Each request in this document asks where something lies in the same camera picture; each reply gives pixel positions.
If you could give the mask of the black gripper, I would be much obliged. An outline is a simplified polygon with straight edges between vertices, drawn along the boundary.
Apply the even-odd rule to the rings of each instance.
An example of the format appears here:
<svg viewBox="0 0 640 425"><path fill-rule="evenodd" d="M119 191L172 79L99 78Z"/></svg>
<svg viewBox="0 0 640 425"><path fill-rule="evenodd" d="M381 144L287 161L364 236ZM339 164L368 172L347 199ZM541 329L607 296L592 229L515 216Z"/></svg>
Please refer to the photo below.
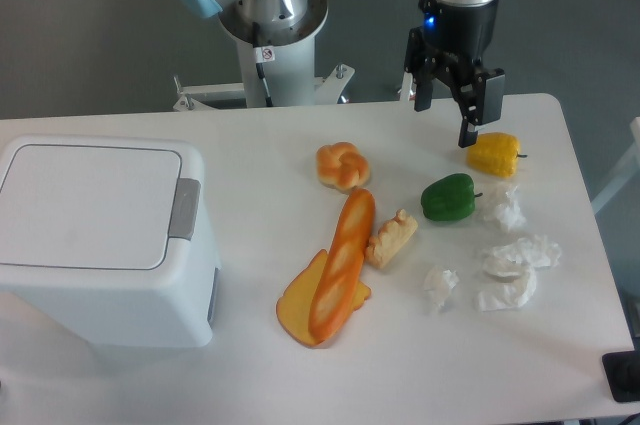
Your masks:
<svg viewBox="0 0 640 425"><path fill-rule="evenodd" d="M460 148L476 143L477 125L501 118L505 72L483 64L483 54L493 38L498 7L498 0L478 6L419 0L423 22L409 31L404 67L415 83L414 110L428 110L433 83L444 84L463 117Z"/></svg>

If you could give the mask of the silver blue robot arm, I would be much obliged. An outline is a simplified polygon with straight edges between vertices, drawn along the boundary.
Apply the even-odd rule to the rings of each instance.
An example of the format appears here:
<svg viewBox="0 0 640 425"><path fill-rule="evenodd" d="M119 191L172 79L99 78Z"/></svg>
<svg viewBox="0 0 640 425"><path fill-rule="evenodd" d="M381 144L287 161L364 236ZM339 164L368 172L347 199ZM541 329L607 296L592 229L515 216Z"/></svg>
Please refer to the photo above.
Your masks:
<svg viewBox="0 0 640 425"><path fill-rule="evenodd" d="M286 107L340 101L353 69L339 65L326 77L314 71L315 38L327 0L181 0L193 14L218 17L235 40L238 85L180 89L179 108L241 96L248 107ZM445 85L462 116L461 147L475 143L481 126L501 116L505 74L483 65L499 0L419 0L421 24L408 35L403 99L418 111L431 105L435 83Z"/></svg>

